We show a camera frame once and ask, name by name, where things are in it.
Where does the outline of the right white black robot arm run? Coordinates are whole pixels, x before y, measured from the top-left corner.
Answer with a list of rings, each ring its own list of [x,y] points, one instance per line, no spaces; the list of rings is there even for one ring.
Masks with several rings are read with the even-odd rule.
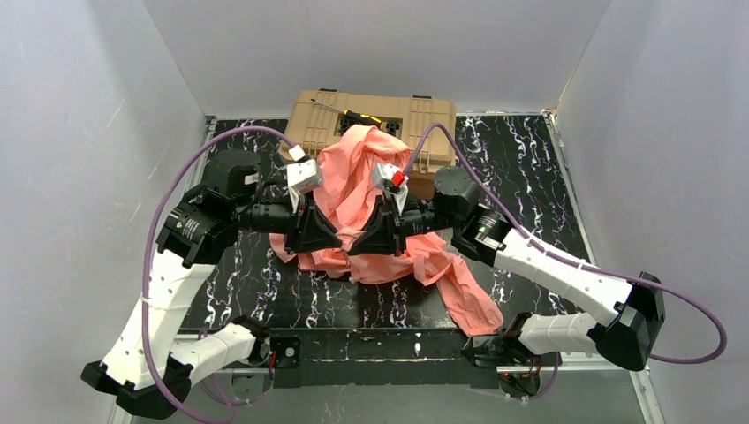
[[[569,315],[518,314],[507,329],[471,337],[464,353],[475,366],[536,365],[547,353],[580,352],[629,371],[646,367],[665,321],[657,278],[642,273],[647,284],[640,285],[587,272],[586,261],[522,235],[507,215],[481,204],[480,185],[458,166],[436,173],[427,201],[409,194],[396,165],[376,164],[371,180],[380,194],[350,254],[400,255],[407,239],[451,229],[451,244],[465,257],[523,276],[580,308]]]

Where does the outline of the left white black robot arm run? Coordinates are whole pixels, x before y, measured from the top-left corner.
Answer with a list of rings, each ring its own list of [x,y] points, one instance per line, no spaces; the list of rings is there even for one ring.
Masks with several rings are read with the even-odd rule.
[[[263,323],[247,316],[192,344],[174,343],[195,295],[241,231],[278,234],[290,254],[340,246],[314,202],[322,184],[318,163],[301,148],[291,154],[284,174],[268,178],[252,151],[224,150],[206,164],[157,233],[148,290],[113,348],[84,367],[84,382],[132,415],[163,420],[195,384],[232,363],[268,370],[292,363],[284,350],[297,346],[272,340]]]

